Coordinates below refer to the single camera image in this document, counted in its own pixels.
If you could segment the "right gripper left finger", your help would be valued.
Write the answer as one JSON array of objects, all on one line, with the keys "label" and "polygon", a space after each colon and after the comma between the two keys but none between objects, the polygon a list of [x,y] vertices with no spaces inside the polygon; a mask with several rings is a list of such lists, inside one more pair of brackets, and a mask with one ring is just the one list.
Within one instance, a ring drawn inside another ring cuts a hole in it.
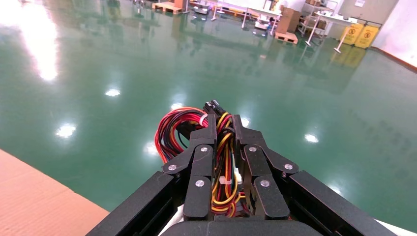
[{"label": "right gripper left finger", "polygon": [[190,145],[164,164],[88,232],[89,236],[156,236],[183,205],[185,220],[209,220],[216,137],[215,115],[190,133]]}]

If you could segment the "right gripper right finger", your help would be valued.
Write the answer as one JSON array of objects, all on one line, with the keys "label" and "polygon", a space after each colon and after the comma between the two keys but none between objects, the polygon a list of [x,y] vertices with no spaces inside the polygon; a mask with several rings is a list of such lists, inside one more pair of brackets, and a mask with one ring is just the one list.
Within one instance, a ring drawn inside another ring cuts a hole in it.
[{"label": "right gripper right finger", "polygon": [[271,150],[233,115],[239,170],[261,235],[390,236],[392,231]]}]

